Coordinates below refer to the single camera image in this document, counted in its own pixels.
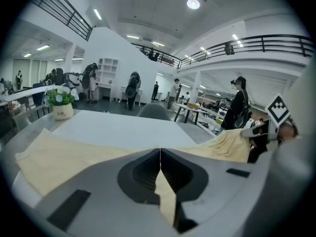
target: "person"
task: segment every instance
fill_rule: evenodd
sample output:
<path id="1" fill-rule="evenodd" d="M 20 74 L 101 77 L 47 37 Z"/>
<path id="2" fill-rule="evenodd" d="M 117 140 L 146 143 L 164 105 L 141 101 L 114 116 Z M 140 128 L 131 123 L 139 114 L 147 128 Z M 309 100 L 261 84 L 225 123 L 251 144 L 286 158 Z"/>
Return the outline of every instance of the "person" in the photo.
<path id="1" fill-rule="evenodd" d="M 128 85 L 129 86 L 133 86 L 136 88 L 134 95 L 131 98 L 127 98 L 127 105 L 128 105 L 128 110 L 129 111 L 133 111 L 133 105 L 136 99 L 136 96 L 139 92 L 139 88 L 141 86 L 141 81 L 140 81 L 140 76 L 138 74 L 137 71 L 134 71 L 130 77 L 129 77 L 129 81 L 128 81 Z"/>
<path id="2" fill-rule="evenodd" d="M 90 71 L 90 82 L 89 82 L 89 91 L 90 91 L 90 99 L 89 99 L 89 94 L 86 94 L 87 97 L 87 104 L 90 103 L 91 100 L 91 104 L 95 104 L 98 101 L 94 99 L 94 91 L 95 91 L 95 86 L 96 86 L 96 78 L 97 78 L 97 71 L 98 71 L 98 66 L 93 63 L 92 64 L 93 69 Z"/>
<path id="3" fill-rule="evenodd" d="M 13 83 L 10 81 L 5 81 L 3 78 L 1 78 L 0 83 L 3 84 L 4 91 L 2 94 L 5 94 L 6 91 L 8 91 L 8 94 L 11 95 L 14 93 Z"/>
<path id="4" fill-rule="evenodd" d="M 158 89 L 159 89 L 159 85 L 158 82 L 156 81 L 155 85 L 154 85 L 154 91 L 153 91 L 153 95 L 152 95 L 152 101 L 154 101 L 156 99 L 157 93 L 158 93 Z"/>
<path id="5" fill-rule="evenodd" d="M 46 85 L 53 85 L 55 83 L 54 76 L 56 74 L 56 70 L 53 69 L 49 74 L 45 77 L 45 84 Z"/>
<path id="6" fill-rule="evenodd" d="M 178 91 L 178 88 L 179 88 L 179 79 L 175 79 L 174 80 L 174 84 L 172 85 L 171 89 L 170 89 L 170 94 L 169 94 L 169 101 L 168 101 L 168 105 L 167 105 L 167 109 L 169 111 L 171 111 L 171 103 L 174 101 L 174 99 L 176 98 L 176 95 L 177 95 L 177 91 Z"/>
<path id="7" fill-rule="evenodd" d="M 238 77 L 237 80 L 234 82 L 234 85 L 236 86 L 238 92 L 234 100 L 232 101 L 231 105 L 226 106 L 226 108 L 228 108 L 228 111 L 224 117 L 224 121 L 221 125 L 218 134 L 220 134 L 223 130 L 234 129 L 234 122 L 236 121 L 236 117 L 241 113 L 245 104 L 248 106 L 246 79 L 243 77 Z"/>
<path id="8" fill-rule="evenodd" d="M 20 90 L 20 89 L 21 89 L 22 82 L 23 82 L 21 70 L 19 70 L 18 74 L 16 75 L 15 81 L 16 81 L 17 90 Z"/>
<path id="9" fill-rule="evenodd" d="M 184 96 L 184 105 L 188 105 L 189 100 L 190 100 L 190 95 L 187 92 L 186 95 Z"/>

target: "black railing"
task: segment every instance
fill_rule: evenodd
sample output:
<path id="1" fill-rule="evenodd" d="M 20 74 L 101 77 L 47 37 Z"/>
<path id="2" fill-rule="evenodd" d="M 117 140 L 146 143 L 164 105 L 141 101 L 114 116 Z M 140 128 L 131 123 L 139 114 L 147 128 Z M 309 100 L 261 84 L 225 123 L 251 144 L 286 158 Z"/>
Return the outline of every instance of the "black railing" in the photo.
<path id="1" fill-rule="evenodd" d="M 92 27 L 68 0 L 32 0 L 31 2 L 88 41 Z"/>
<path id="2" fill-rule="evenodd" d="M 176 69 L 180 68 L 181 60 L 170 54 L 161 52 L 157 49 L 147 47 L 144 45 L 133 44 L 138 48 L 143 54 L 145 54 L 150 60 L 167 64 L 168 66 L 174 67 Z"/>
<path id="3" fill-rule="evenodd" d="M 311 57 L 315 45 L 311 38 L 298 35 L 261 35 L 224 42 L 181 60 L 181 67 L 205 61 L 216 56 L 234 55 L 243 52 L 285 52 Z"/>

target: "desk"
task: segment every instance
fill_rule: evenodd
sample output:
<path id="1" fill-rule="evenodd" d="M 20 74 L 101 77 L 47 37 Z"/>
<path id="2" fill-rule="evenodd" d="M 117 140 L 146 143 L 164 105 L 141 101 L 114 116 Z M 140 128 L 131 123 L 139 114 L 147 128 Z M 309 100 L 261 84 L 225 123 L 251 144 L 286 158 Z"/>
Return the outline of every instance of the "desk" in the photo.
<path id="1" fill-rule="evenodd" d="M 196 121 L 195 121 L 194 124 L 197 124 L 197 122 L 198 122 L 198 114 L 199 114 L 199 113 L 207 113 L 207 112 L 205 112 L 205 111 L 203 111 L 203 110 L 191 109 L 191 108 L 189 108 L 187 105 L 182 105 L 182 104 L 178 104 L 178 103 L 173 103 L 173 104 L 179 106 L 179 110 L 178 110 L 178 112 L 177 112 L 176 117 L 174 118 L 174 121 L 177 121 L 177 118 L 178 118 L 178 116 L 179 116 L 179 114 L 180 114 L 181 108 L 183 108 L 183 109 L 185 109 L 185 110 L 188 110 L 188 111 L 187 111 L 187 115 L 186 115 L 186 119 L 184 120 L 184 123 L 186 123 L 186 122 L 188 121 L 188 117 L 189 117 L 190 111 L 197 113 L 197 115 L 196 115 Z"/>
<path id="2" fill-rule="evenodd" d="M 24 128 L 9 141 L 1 153 L 1 164 L 14 195 L 34 207 L 41 197 L 26 182 L 15 163 L 14 155 L 26 150 L 43 128 L 73 141 L 141 150 L 150 147 L 196 145 L 185 132 L 186 127 L 191 130 L 192 126 L 183 124 L 180 127 L 177 123 L 166 120 L 92 111 L 74 110 L 71 119 L 62 121 L 55 121 L 52 114 L 48 114 Z"/>

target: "ceiling light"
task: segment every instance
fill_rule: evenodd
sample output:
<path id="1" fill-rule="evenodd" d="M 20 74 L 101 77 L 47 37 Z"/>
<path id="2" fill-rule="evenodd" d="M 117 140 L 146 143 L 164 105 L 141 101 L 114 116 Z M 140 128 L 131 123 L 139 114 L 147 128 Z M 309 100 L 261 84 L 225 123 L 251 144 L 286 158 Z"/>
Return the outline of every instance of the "ceiling light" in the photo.
<path id="1" fill-rule="evenodd" d="M 129 38 L 133 38 L 133 39 L 139 39 L 139 37 L 136 36 L 132 36 L 132 35 L 127 35 Z"/>
<path id="2" fill-rule="evenodd" d="M 101 16 L 100 16 L 100 14 L 99 14 L 97 9 L 94 9 L 94 13 L 95 13 L 95 15 L 97 15 L 98 19 L 102 20 L 102 18 L 101 18 Z"/>
<path id="3" fill-rule="evenodd" d="M 44 46 L 42 46 L 42 47 L 39 47 L 37 50 L 38 51 L 41 51 L 41 50 L 43 50 L 43 49 L 45 49 L 45 48 L 48 48 L 49 47 L 49 45 L 44 45 Z"/>
<path id="4" fill-rule="evenodd" d="M 153 41 L 153 44 L 164 46 L 164 44 L 160 44 L 160 43 L 158 43 L 156 41 Z"/>
<path id="5" fill-rule="evenodd" d="M 193 10 L 196 10 L 199 8 L 199 2 L 198 0 L 188 0 L 187 6 Z"/>

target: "floor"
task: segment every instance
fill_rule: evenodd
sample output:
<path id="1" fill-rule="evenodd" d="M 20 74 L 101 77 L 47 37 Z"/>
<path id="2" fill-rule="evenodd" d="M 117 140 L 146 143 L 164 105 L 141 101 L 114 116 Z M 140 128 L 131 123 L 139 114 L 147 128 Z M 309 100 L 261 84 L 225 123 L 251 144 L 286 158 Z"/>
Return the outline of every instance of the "floor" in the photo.
<path id="1" fill-rule="evenodd" d="M 166 103 L 163 102 L 159 102 L 159 101 L 155 101 L 155 103 L 161 104 L 164 106 L 164 108 L 166 108 Z M 78 109 L 78 110 L 87 110 L 87 111 L 95 111 L 95 112 L 109 112 L 109 113 L 113 113 L 113 114 L 120 114 L 120 115 L 129 115 L 129 116 L 137 116 L 137 114 L 139 113 L 139 111 L 143 108 L 143 106 L 138 106 L 138 105 L 134 105 L 134 110 L 133 111 L 129 111 L 125 108 L 126 102 L 122 102 L 121 104 L 119 103 L 115 103 L 115 102 L 110 102 L 109 100 L 99 100 L 98 103 L 96 104 L 87 104 L 85 100 L 79 100 L 76 102 L 76 104 L 74 105 L 74 109 Z M 176 114 L 175 113 L 168 113 L 170 120 L 174 120 Z M 39 111 L 39 116 L 42 117 L 43 116 L 43 112 L 42 110 Z M 38 119 L 37 113 L 34 112 L 31 114 L 31 116 L 29 117 L 29 120 L 31 122 L 34 122 L 35 120 Z M 177 123 L 178 125 L 181 127 L 183 124 L 184 118 L 182 116 L 179 116 L 177 119 Z M 186 133 L 197 143 L 203 143 L 205 141 L 208 141 L 210 139 L 212 139 L 213 137 L 211 135 L 209 135 L 207 132 L 205 132 L 204 130 L 202 130 L 200 127 L 196 126 L 196 125 L 192 125 L 192 127 L 190 127 L 190 129 L 186 129 Z M 2 136 L 0 138 L 0 152 L 1 149 L 5 146 L 5 144 L 14 136 L 14 132 L 13 131 L 9 131 L 7 134 L 5 134 L 4 136 Z"/>

